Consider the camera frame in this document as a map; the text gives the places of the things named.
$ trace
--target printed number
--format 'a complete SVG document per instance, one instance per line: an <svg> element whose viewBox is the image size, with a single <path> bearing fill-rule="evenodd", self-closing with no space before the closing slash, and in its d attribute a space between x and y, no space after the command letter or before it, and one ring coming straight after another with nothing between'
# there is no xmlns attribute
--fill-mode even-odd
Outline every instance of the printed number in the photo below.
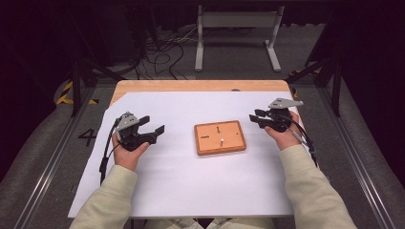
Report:
<svg viewBox="0 0 405 229"><path fill-rule="evenodd" d="M93 135L94 132L95 132L95 130L89 129L89 130L87 130L87 132L81 134L78 138L87 139L86 147L89 147L90 142L92 141L92 139L97 137L97 135Z"/></svg>

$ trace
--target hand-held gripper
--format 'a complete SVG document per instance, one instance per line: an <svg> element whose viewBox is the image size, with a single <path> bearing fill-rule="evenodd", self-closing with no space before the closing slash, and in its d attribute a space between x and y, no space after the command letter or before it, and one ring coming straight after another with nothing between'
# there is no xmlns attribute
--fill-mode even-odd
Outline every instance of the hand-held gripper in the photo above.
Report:
<svg viewBox="0 0 405 229"><path fill-rule="evenodd" d="M153 133L139 134L139 126L150 121L149 116L137 119L133 114L127 112L119 118L116 126L119 143L127 151L134 151L144 142L155 144L158 136L164 133L164 125L157 128Z"/></svg>
<svg viewBox="0 0 405 229"><path fill-rule="evenodd" d="M277 132L284 132L291 125L291 115L289 114L288 107L301 106L303 104L304 103L302 101L277 98L270 105L268 105L270 110L254 110L256 115L250 114L250 121L258 123L259 127L262 129L265 128L265 126L268 126Z"/></svg>

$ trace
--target small orange board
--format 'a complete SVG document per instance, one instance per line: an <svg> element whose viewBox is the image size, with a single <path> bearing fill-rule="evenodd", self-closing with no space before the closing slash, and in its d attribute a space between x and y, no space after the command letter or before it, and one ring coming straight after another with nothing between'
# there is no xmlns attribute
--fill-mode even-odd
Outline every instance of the small orange board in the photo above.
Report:
<svg viewBox="0 0 405 229"><path fill-rule="evenodd" d="M213 122L194 126L199 156L243 151L246 142L239 121Z"/></svg>

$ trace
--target white sheet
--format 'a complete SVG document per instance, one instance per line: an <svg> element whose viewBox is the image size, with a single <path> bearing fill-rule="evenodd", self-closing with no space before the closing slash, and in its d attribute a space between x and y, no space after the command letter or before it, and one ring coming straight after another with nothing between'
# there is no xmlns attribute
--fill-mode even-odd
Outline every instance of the white sheet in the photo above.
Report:
<svg viewBox="0 0 405 229"><path fill-rule="evenodd" d="M80 180L68 217L74 218L99 187L98 167L114 120L125 112L149 123L139 132L165 125L140 158L139 179L132 198L133 218L243 217L292 215L285 193L285 175L272 138L249 120L255 109L267 110L288 92L128 93L104 114L96 144ZM246 150L198 156L194 125L239 120ZM107 174L114 163L111 156Z"/></svg>

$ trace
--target forearm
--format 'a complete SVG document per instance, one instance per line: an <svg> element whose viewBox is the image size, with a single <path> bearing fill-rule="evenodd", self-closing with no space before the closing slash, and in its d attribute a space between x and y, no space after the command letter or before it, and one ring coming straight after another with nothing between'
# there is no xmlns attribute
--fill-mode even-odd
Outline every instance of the forearm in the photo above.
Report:
<svg viewBox="0 0 405 229"><path fill-rule="evenodd" d="M113 166L109 175L78 212L71 228L122 228L131 211L137 174Z"/></svg>
<svg viewBox="0 0 405 229"><path fill-rule="evenodd" d="M297 228L355 228L345 203L302 145L280 153Z"/></svg>

